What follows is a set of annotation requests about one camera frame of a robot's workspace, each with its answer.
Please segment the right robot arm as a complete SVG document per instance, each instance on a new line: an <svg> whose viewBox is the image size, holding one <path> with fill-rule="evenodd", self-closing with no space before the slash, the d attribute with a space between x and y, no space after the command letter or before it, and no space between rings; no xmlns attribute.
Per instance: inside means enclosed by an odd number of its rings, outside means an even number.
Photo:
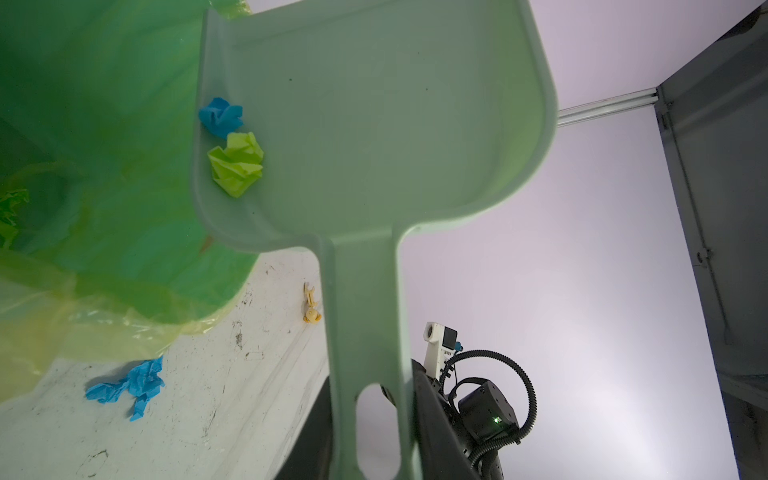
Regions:
<svg viewBox="0 0 768 480"><path fill-rule="evenodd" d="M516 413L490 380L465 378L445 395L444 410L466 458L519 428Z"/></svg>

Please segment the green plastic dustpan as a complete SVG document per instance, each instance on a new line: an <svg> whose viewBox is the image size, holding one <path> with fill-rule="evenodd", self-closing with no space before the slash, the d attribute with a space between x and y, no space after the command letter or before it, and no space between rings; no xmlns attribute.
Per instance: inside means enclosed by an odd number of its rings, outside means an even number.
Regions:
<svg viewBox="0 0 768 480"><path fill-rule="evenodd" d="M525 1L299 1L236 20L206 12L197 102L244 109L265 171L240 198L194 133L190 187L214 240L318 259L329 358L328 479L359 479L357 401L388 389L401 479L423 478L398 248L494 208L555 133L553 80Z"/></svg>

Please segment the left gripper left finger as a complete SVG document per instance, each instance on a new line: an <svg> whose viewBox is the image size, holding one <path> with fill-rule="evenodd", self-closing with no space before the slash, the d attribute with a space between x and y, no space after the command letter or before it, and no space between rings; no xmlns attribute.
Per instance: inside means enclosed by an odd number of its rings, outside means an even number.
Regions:
<svg viewBox="0 0 768 480"><path fill-rule="evenodd" d="M277 480L327 480L332 460L332 403L326 378Z"/></svg>

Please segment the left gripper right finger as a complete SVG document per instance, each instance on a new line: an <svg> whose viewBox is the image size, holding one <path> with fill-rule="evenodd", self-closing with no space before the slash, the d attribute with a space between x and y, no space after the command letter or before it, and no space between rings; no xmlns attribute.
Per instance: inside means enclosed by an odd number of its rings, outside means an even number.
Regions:
<svg viewBox="0 0 768 480"><path fill-rule="evenodd" d="M416 438L424 479L479 479L462 453L459 441L443 411L425 368L411 361Z"/></svg>

